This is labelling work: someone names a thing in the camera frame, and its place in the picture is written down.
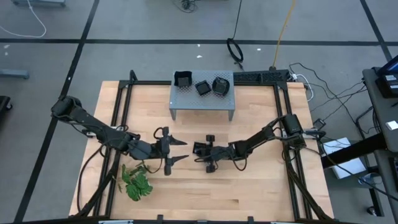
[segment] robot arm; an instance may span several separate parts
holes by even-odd
[[[169,158],[170,145],[186,145],[187,143],[176,140],[169,135],[169,127],[156,129],[162,131],[162,137],[155,137],[156,143],[148,143],[140,140],[139,134],[118,131],[102,123],[81,107],[79,99],[71,96],[63,96],[51,108],[52,116],[67,124],[84,126],[88,131],[95,133],[98,141],[121,153],[129,154],[135,160],[165,159],[165,175],[171,174],[173,164],[188,157],[178,156]]]
[[[274,126],[281,122],[285,130],[285,135],[278,137],[274,134]],[[302,136],[303,129],[300,125],[299,119],[295,114],[287,114],[271,121],[267,126],[263,127],[261,131],[251,136],[247,140],[240,140],[229,142],[227,147],[215,146],[213,147],[214,136],[207,136],[205,143],[195,142],[193,146],[193,153],[199,158],[196,162],[207,162],[206,172],[214,172],[214,162],[219,160],[239,161],[246,159],[253,150],[267,141],[278,139],[286,142],[289,146],[294,148],[305,147],[305,141]]]

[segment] artificial plant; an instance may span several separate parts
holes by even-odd
[[[133,201],[138,202],[142,196],[148,196],[153,189],[146,177],[147,169],[141,162],[133,170],[126,169],[126,165],[122,165],[122,180],[126,183],[126,193]],[[122,187],[119,184],[119,191],[122,192]]]

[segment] wooden tabletop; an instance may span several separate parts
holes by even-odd
[[[305,90],[301,83],[289,83],[292,111],[303,128],[311,128],[312,120]],[[95,117],[110,124],[116,99],[118,82],[103,82]],[[148,174],[153,185],[152,193],[141,201],[132,201],[125,192],[115,190],[111,218],[156,219],[163,214],[168,220],[247,220],[293,221],[289,185],[285,163],[281,158],[282,143],[270,141],[254,150],[248,158],[245,171],[238,171],[231,161],[220,161],[219,169],[212,174],[205,172],[203,163],[194,162],[193,142],[205,142],[207,134],[214,134],[215,145],[247,139],[277,117],[272,87],[236,86],[236,111],[231,122],[227,111],[177,111],[173,121],[169,111],[170,86],[134,85],[127,117],[129,131],[140,134],[141,139],[155,142],[153,132],[159,126],[169,126],[173,136],[188,143],[187,146],[171,146],[171,156],[189,154],[190,157],[172,167],[172,175],[165,176],[162,169]],[[120,124],[124,96],[119,112]],[[306,140],[307,146],[318,150],[314,140]],[[96,139],[89,139],[83,163],[99,147]],[[302,164],[307,189],[326,214],[333,217],[321,160],[313,152],[302,150]],[[81,206],[88,201],[98,186],[103,158],[94,157],[87,165],[82,179]],[[160,160],[147,161],[153,169]],[[120,166],[133,168],[139,161],[122,156]],[[121,169],[118,179],[121,181]],[[302,196],[297,190],[300,214],[304,217]],[[103,194],[101,213],[104,213],[106,189]],[[75,214],[76,193],[70,209]]]

